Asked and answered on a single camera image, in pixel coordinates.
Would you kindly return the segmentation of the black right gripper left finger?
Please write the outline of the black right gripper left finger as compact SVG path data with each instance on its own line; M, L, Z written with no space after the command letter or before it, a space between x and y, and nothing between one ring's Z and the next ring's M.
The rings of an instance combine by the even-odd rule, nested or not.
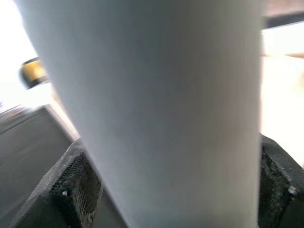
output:
M102 192L102 183L78 139L43 176L11 227L91 228Z

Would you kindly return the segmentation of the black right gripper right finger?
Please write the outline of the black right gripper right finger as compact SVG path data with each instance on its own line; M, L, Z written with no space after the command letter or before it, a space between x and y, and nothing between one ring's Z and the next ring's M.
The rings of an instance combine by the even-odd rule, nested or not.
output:
M261 137L258 226L304 226L304 170L274 140Z

